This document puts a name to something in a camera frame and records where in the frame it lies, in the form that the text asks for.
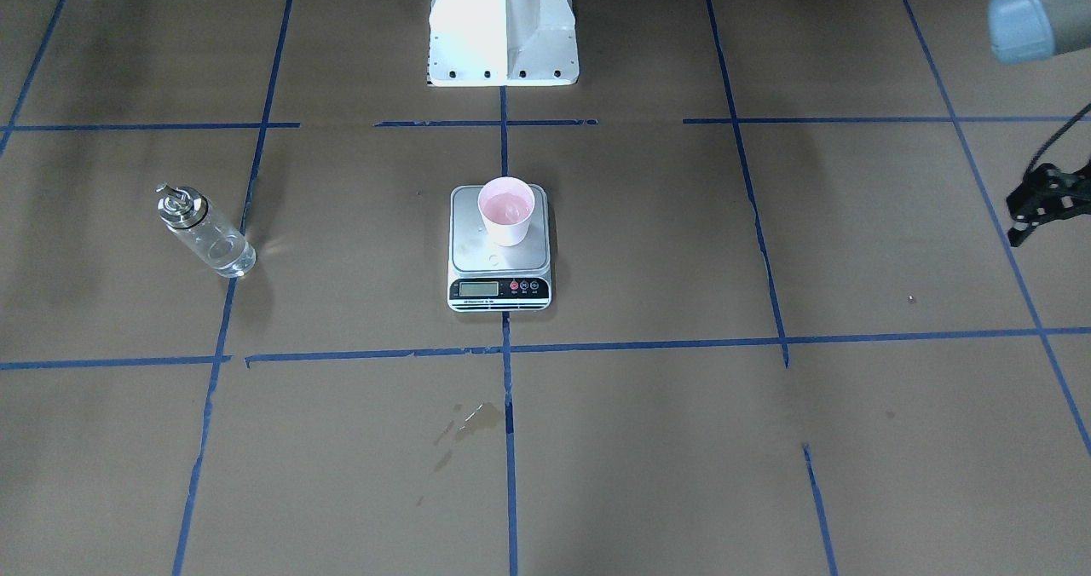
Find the grey digital kitchen scale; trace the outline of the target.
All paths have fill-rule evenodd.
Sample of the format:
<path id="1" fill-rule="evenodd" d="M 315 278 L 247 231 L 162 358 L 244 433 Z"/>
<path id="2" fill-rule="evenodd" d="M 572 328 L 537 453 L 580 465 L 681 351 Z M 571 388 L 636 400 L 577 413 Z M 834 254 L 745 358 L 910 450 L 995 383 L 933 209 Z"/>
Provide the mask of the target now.
<path id="1" fill-rule="evenodd" d="M 447 305 L 455 312 L 538 311 L 554 289 L 548 195 L 531 184 L 533 214 L 518 245 L 496 245 L 478 207 L 483 185 L 456 187 L 449 196 Z"/>

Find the white pedestal column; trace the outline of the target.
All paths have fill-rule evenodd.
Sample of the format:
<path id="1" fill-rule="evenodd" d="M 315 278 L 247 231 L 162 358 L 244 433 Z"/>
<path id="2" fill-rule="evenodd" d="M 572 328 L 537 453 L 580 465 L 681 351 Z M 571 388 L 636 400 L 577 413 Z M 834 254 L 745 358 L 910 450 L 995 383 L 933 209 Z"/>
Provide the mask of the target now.
<path id="1" fill-rule="evenodd" d="M 431 0 L 436 87 L 556 87 L 580 79 L 574 0 Z"/>

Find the pink paper cup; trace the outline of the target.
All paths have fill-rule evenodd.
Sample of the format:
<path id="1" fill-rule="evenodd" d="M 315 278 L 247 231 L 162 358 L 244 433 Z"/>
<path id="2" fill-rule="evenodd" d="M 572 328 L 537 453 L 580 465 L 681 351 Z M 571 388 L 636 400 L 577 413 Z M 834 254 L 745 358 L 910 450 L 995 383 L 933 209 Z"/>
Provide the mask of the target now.
<path id="1" fill-rule="evenodd" d="M 495 245 L 519 245 L 537 207 L 533 189 L 518 177 L 502 176 L 481 187 L 476 196 L 485 232 Z"/>

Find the glass sauce dispenser bottle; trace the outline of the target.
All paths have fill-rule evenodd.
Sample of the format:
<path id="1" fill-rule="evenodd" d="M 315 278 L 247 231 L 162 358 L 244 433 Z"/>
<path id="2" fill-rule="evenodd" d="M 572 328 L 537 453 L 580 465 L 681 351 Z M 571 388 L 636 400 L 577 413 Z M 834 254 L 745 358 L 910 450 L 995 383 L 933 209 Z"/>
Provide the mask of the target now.
<path id="1" fill-rule="evenodd" d="M 208 197 L 193 187 L 156 187 L 161 223 L 202 262 L 225 278 L 253 269 L 257 251 Z"/>

